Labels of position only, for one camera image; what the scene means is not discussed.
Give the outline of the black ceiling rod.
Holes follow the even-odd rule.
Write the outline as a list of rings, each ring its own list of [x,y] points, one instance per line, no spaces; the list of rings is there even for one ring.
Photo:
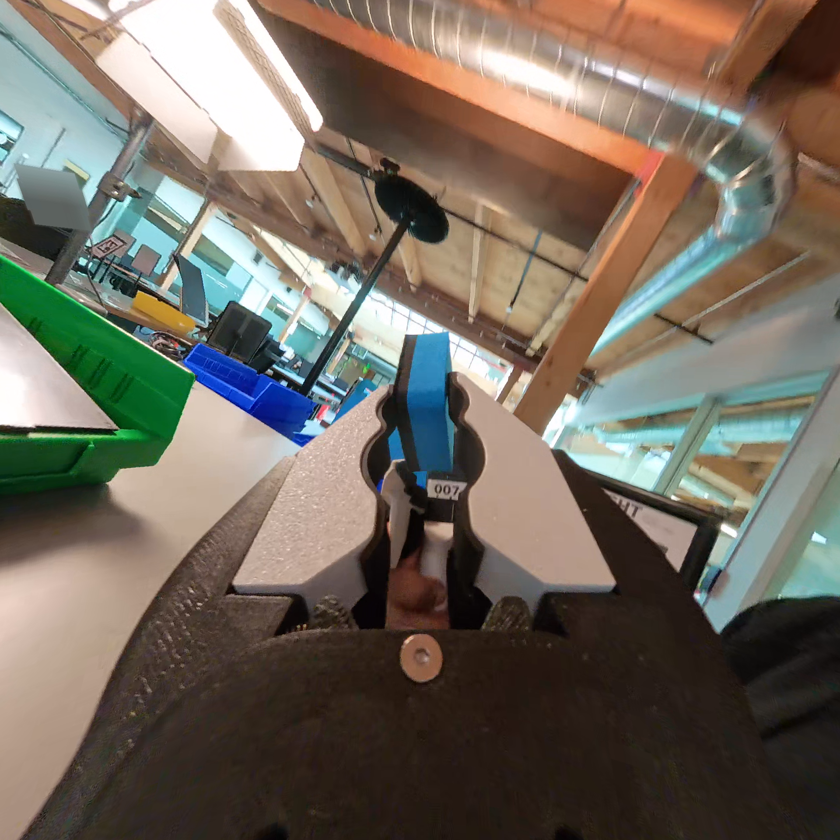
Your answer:
[[[325,158],[328,161],[331,161],[340,167],[344,168],[345,170],[352,172],[362,178],[363,180],[372,182],[374,184],[379,184],[379,182],[383,181],[385,175],[388,174],[388,171],[383,168],[375,168],[370,165],[365,165],[361,161],[359,161],[356,157],[352,155],[344,154],[339,150],[335,150],[331,146],[322,143],[322,142],[315,142],[313,146],[314,151],[316,154],[320,155],[321,157]],[[568,278],[572,280],[578,280],[582,283],[588,283],[590,278],[584,276],[580,273],[579,270],[573,269],[563,265],[560,262],[557,262],[545,255],[542,255],[539,252],[539,242],[541,241],[542,230],[538,229],[537,236],[534,240],[534,244],[531,247],[526,247],[525,245],[519,243],[515,239],[511,239],[509,237],[503,236],[501,234],[495,233],[489,226],[480,224],[477,222],[473,217],[467,217],[461,213],[456,212],[453,209],[447,208],[446,206],[441,205],[439,209],[446,214],[448,217],[451,217],[463,224],[467,224],[475,231],[482,233],[483,235],[490,236],[504,245],[512,247],[517,251],[527,255],[527,264],[528,266],[531,265],[534,259],[537,259],[544,263],[547,266],[552,267],[562,273],[564,273]],[[700,333],[696,329],[690,329],[688,326],[681,322],[677,322],[671,318],[666,317],[665,315],[661,314],[660,312],[655,312],[653,314],[653,318],[656,320],[661,321],[662,323],[668,326],[668,331],[670,332],[678,332],[683,333],[685,335],[690,336],[693,340],[702,342],[706,345],[713,345],[714,339]]]

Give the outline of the yellow storage bin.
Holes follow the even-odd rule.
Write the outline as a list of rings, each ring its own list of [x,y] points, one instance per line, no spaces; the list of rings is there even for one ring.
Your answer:
[[[141,290],[133,297],[132,310],[158,322],[173,333],[187,335],[196,329],[193,318],[185,315],[179,308]]]

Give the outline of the wooden post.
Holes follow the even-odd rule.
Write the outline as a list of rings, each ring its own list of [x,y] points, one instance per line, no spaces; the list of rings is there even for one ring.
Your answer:
[[[542,436],[593,352],[628,289],[697,177],[675,155],[649,155],[640,186],[598,259],[581,295],[542,357],[514,415]]]

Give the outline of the black monitor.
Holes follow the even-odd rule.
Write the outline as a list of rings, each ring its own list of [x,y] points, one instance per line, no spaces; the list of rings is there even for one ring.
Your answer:
[[[241,363],[249,363],[268,337],[271,322],[237,301],[229,301],[213,321],[206,344]]]

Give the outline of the green plastic bin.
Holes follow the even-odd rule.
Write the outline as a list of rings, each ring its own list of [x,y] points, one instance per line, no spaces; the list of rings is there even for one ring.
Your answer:
[[[115,430],[2,434],[1,493],[104,485],[154,466],[175,435],[194,375],[1,258],[3,307],[115,424]]]

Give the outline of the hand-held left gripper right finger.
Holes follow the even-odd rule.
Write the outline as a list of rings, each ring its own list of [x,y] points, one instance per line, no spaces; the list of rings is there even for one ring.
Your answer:
[[[533,610],[547,594],[612,592],[613,573],[550,447],[465,374],[454,385],[483,457],[466,499],[482,548],[477,588],[492,603],[516,596]]]

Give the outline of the blue black sponge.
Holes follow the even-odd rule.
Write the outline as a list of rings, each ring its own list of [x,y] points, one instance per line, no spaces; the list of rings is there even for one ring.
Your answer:
[[[393,386],[395,428],[388,439],[392,460],[413,472],[454,470],[455,425],[449,415],[452,372],[447,332],[405,337]]]

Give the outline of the bent silver air duct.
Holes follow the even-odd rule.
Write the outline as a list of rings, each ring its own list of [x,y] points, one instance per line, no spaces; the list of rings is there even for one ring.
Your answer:
[[[795,192],[795,153],[781,125],[709,85],[667,81],[662,70],[610,57],[604,46],[508,22],[467,2],[312,5],[677,156],[717,187],[714,222],[620,305],[593,354],[769,237]]]

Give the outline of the grey light pole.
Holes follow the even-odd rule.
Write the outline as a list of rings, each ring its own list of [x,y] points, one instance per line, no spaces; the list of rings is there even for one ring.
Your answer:
[[[122,149],[102,176],[97,190],[88,205],[91,230],[100,225],[111,203],[120,203],[130,192],[127,177],[134,163],[150,138],[154,119],[145,110],[135,109],[129,126],[129,134]],[[52,267],[45,276],[45,282],[53,287],[62,284],[84,249],[90,233],[76,231],[68,237]]]

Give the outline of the black disc-top floor stand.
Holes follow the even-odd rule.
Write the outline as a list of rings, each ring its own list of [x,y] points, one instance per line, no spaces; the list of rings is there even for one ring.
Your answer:
[[[437,245],[445,241],[449,231],[445,210],[437,198],[420,185],[402,176],[397,164],[385,162],[379,167],[365,166],[346,154],[331,152],[323,144],[317,147],[317,151],[325,153],[329,160],[340,164],[359,177],[373,182],[376,202],[395,227],[380,257],[364,276],[360,288],[342,315],[337,328],[330,334],[303,382],[297,386],[297,392],[303,396],[309,396],[312,393],[321,373],[325,371],[340,343],[347,336],[356,315],[375,288],[380,274],[386,268],[404,236],[411,235],[421,242]]]

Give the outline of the person's right hand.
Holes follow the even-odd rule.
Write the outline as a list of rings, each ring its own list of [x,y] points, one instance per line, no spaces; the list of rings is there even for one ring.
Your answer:
[[[390,570],[386,629],[425,632],[450,628],[446,588],[438,579],[422,574],[421,556],[422,549],[417,548]]]

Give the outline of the black-framed marker sign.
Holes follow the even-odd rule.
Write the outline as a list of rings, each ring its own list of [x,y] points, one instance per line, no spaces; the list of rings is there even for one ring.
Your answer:
[[[720,534],[721,518],[593,471],[600,488],[657,544],[691,592],[697,590]]]

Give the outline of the stack of blue bins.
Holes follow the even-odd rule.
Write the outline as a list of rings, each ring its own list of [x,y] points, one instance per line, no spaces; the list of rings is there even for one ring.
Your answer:
[[[303,430],[315,403],[266,374],[204,343],[194,345],[183,363],[199,383],[295,444],[303,446],[316,437]]]

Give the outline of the black sheet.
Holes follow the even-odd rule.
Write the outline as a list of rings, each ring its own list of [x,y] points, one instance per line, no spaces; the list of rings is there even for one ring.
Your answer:
[[[3,434],[114,434],[117,425],[5,307],[1,307]]]

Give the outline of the person's right forearm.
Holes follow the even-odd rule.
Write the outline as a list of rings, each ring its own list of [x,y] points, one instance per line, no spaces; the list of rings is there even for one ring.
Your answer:
[[[761,602],[720,631],[773,782],[810,838],[839,838],[839,598]]]

